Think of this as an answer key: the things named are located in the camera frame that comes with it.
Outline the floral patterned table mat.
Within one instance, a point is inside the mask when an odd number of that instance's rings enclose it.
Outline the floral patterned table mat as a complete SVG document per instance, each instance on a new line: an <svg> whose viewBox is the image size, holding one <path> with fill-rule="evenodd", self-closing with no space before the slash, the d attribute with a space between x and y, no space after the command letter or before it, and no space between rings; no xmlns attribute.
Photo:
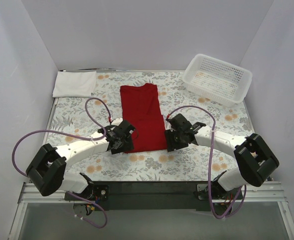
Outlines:
<svg viewBox="0 0 294 240"><path fill-rule="evenodd" d="M108 114L122 116L120 87L157 85L161 113L181 113L191 123L215 126L218 131L249 136L254 128L244 103L223 106L186 90L180 71L100 72L96 78L94 100L80 97L57 98L49 117L51 133L45 142L65 145L79 136L93 134L108 124ZM85 173L94 181L205 181L237 166L236 160L206 146L190 146L138 153L96 154L69 168Z"/></svg>

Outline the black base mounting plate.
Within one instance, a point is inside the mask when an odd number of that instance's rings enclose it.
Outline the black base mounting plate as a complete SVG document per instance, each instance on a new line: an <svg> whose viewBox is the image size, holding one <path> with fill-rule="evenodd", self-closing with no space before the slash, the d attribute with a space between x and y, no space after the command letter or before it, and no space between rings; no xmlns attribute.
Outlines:
<svg viewBox="0 0 294 240"><path fill-rule="evenodd" d="M106 211L111 210L196 210L210 211L207 199L197 192L206 181L97 181L93 197Z"/></svg>

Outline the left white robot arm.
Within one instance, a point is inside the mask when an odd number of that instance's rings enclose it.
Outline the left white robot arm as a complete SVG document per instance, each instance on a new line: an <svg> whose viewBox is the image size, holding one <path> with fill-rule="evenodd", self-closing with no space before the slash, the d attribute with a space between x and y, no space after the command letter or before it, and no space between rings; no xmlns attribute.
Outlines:
<svg viewBox="0 0 294 240"><path fill-rule="evenodd" d="M43 145L26 169L26 175L44 197L57 190L73 192L82 200L94 195L94 182L85 173L68 169L93 155L110 151L111 154L134 149L132 133L135 127L122 118L94 132L89 140L78 140L66 145Z"/></svg>

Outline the red t-shirt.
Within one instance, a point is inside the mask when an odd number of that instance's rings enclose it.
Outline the red t-shirt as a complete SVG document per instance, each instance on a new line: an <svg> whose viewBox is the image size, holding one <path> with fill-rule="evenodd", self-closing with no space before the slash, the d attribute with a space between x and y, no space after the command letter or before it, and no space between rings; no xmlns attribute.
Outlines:
<svg viewBox="0 0 294 240"><path fill-rule="evenodd" d="M158 87L152 83L143 86L120 87L122 117L135 127L130 153L167 149L164 117L160 110Z"/></svg>

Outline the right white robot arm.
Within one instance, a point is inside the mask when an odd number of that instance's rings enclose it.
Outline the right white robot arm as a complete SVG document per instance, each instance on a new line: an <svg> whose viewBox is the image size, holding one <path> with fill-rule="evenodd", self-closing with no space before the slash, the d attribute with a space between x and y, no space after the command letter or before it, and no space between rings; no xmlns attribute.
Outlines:
<svg viewBox="0 0 294 240"><path fill-rule="evenodd" d="M170 129L165 131L168 152L194 144L212 147L236 160L237 167L221 173L211 183L214 195L219 199L244 185L260 187L280 165L259 134L239 136L213 131L201 122L191 124L180 113L166 121L170 124Z"/></svg>

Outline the folded white t-shirt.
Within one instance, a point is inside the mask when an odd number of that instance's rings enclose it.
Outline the folded white t-shirt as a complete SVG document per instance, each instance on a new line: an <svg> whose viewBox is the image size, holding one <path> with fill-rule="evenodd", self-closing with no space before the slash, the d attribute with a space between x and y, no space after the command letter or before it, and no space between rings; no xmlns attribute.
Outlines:
<svg viewBox="0 0 294 240"><path fill-rule="evenodd" d="M80 97L91 98L95 91L97 72L59 71L56 76L53 98Z"/></svg>

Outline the white plastic basket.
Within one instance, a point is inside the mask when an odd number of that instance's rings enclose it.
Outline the white plastic basket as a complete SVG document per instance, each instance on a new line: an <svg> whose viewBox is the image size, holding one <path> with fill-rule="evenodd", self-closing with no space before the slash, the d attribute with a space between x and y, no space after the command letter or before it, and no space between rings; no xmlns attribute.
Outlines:
<svg viewBox="0 0 294 240"><path fill-rule="evenodd" d="M252 79L249 70L204 54L197 54L182 76L188 91L226 107L243 102Z"/></svg>

